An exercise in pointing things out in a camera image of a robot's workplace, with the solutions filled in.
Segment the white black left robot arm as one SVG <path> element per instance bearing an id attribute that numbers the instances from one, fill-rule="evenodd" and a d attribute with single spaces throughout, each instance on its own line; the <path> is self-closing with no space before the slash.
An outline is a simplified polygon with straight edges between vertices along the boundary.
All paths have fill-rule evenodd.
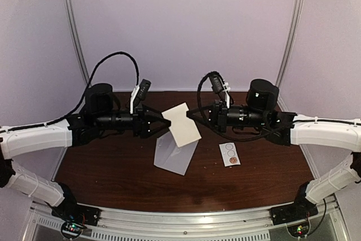
<path id="1" fill-rule="evenodd" d="M 59 216 L 75 221 L 81 208 L 70 188 L 48 181 L 13 162 L 13 158 L 34 151 L 57 147 L 84 146 L 101 138 L 106 131 L 149 138 L 167 129 L 171 122 L 160 111 L 142 105 L 151 83 L 143 80 L 130 97 L 130 108 L 122 110 L 110 84 L 95 84 L 85 91 L 85 104 L 78 114 L 50 124 L 1 129 L 1 187 L 18 190 L 43 200 Z"/>

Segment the grey envelope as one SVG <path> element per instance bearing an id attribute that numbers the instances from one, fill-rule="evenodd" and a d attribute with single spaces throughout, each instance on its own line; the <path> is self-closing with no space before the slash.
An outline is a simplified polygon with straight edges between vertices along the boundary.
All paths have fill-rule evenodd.
<path id="1" fill-rule="evenodd" d="M 198 141 L 178 147 L 170 132 L 157 138 L 154 166 L 184 176 Z"/>

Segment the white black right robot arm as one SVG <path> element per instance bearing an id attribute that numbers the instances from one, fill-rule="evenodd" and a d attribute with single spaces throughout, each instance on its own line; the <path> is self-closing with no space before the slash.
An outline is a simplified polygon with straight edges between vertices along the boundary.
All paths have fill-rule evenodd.
<path id="1" fill-rule="evenodd" d="M 360 183 L 360 120 L 320 119 L 276 110 L 279 88 L 264 79 L 250 83 L 245 105 L 234 105 L 229 88 L 217 73 L 207 75 L 213 91 L 224 97 L 203 106 L 198 90 L 197 108 L 186 116 L 234 142 L 265 139 L 280 146 L 313 144 L 350 150 L 350 155 L 323 176 L 298 189 L 292 204 L 272 208 L 275 224 L 315 215 L 316 205 L 351 183 Z"/>

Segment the beige paper sheet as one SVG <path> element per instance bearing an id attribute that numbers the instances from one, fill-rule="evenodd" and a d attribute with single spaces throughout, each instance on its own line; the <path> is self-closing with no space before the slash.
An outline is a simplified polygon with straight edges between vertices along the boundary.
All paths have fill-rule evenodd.
<path id="1" fill-rule="evenodd" d="M 187 103 L 182 103 L 162 112 L 163 118 L 171 122 L 169 130 L 177 147 L 183 147 L 201 139 L 195 122 L 187 117 L 188 110 Z"/>

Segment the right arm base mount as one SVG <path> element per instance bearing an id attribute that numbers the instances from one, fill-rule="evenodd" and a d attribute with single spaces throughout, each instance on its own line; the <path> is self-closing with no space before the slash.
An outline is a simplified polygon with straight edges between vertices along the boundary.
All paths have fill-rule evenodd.
<path id="1" fill-rule="evenodd" d="M 294 204 L 282 205 L 270 209 L 273 225 L 289 224 L 294 221 L 305 220 L 318 214 L 317 207 L 309 210 L 295 206 Z"/>

